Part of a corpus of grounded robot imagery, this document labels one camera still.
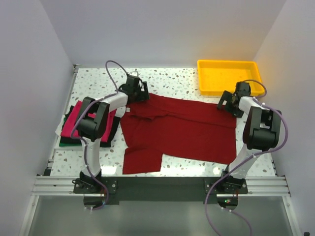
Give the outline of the dark red t shirt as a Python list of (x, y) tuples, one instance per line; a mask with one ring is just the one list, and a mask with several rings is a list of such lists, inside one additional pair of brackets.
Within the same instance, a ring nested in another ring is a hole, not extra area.
[(159, 172), (164, 154), (228, 165), (237, 156), (236, 125), (216, 104), (150, 94), (121, 118), (123, 174)]

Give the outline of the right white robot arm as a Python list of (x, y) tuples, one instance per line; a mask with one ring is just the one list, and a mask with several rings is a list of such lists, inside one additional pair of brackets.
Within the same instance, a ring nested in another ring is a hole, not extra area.
[(222, 172), (215, 190), (224, 193), (246, 187), (246, 175), (258, 157), (276, 148), (280, 137), (281, 112), (273, 111), (251, 95), (251, 86), (244, 80), (236, 83), (233, 93), (224, 91), (217, 109), (224, 109), (236, 118), (247, 115), (243, 130), (243, 146), (237, 157)]

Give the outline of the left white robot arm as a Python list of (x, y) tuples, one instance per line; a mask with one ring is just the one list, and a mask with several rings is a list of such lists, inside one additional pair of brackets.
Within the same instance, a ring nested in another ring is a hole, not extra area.
[(101, 181), (99, 149), (107, 129), (110, 112), (134, 102), (149, 100), (147, 82), (128, 74), (126, 82), (114, 94), (99, 99), (85, 97), (70, 136), (80, 140), (83, 148), (83, 169), (73, 181), (78, 188), (96, 193), (105, 188)]

